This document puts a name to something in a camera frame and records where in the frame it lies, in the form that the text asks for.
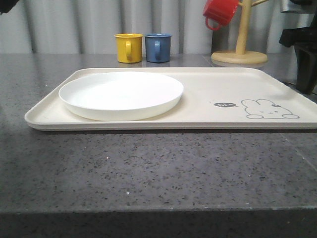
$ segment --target countertop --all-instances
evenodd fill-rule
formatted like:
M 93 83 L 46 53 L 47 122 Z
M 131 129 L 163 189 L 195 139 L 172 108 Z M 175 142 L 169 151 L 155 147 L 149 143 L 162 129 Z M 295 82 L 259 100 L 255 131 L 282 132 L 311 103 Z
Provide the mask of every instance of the countertop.
M 294 82 L 289 59 L 272 54 L 259 69 Z M 196 54 L 161 64 L 0 55 L 0 237 L 160 237 L 158 227 L 168 237 L 317 237 L 315 129 L 43 132 L 24 120 L 79 69 L 214 66 Z

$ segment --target wooden mug stand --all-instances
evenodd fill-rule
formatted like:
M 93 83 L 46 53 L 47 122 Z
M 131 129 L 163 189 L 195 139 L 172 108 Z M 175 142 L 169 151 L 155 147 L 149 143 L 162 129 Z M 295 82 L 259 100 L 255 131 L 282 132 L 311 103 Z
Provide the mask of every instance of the wooden mug stand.
M 252 0 L 243 0 L 239 3 L 242 7 L 242 12 L 236 50 L 214 52 L 211 55 L 213 60 L 237 64 L 257 64 L 267 62 L 266 54 L 246 50 L 251 8 L 265 1 L 268 0 L 257 0 L 255 2 L 252 2 Z

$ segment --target plate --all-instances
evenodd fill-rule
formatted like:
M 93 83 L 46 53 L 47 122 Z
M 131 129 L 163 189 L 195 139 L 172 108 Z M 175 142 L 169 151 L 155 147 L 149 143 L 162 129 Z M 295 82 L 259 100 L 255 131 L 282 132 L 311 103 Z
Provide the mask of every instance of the plate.
M 58 92 L 74 114 L 94 120 L 139 120 L 163 114 L 179 101 L 184 87 L 158 73 L 111 72 L 65 84 Z

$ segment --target yellow cup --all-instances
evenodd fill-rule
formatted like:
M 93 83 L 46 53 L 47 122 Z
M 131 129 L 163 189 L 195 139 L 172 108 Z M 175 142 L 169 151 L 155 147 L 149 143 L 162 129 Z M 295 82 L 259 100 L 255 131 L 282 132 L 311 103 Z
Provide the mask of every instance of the yellow cup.
M 116 34 L 117 56 L 121 63 L 142 61 L 142 34 Z

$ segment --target red mug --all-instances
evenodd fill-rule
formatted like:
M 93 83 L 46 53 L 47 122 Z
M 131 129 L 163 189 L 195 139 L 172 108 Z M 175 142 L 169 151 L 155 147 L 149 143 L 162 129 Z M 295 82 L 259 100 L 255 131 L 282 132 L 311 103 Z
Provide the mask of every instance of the red mug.
M 231 21 L 237 10 L 239 0 L 208 0 L 203 15 L 206 17 L 206 26 L 213 30 L 219 30 L 221 26 L 226 26 Z M 217 27 L 210 27 L 208 20 L 212 19 L 218 23 Z

